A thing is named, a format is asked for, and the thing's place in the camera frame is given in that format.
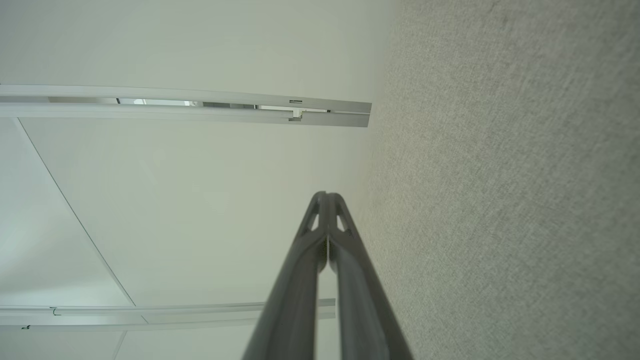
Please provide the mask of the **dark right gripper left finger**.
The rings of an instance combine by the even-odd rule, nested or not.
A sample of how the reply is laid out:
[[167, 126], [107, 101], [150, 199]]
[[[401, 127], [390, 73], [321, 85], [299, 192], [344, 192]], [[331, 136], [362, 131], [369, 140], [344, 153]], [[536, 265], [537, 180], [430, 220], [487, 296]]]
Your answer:
[[286, 255], [244, 360], [313, 360], [318, 277], [328, 262], [329, 195], [315, 193]]

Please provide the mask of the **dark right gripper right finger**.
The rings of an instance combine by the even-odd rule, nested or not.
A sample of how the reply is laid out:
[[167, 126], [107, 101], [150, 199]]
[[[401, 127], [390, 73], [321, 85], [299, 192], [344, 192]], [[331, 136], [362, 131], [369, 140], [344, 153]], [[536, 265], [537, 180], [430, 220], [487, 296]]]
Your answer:
[[328, 253], [337, 275], [342, 359], [413, 359], [345, 199], [338, 193], [327, 198]]

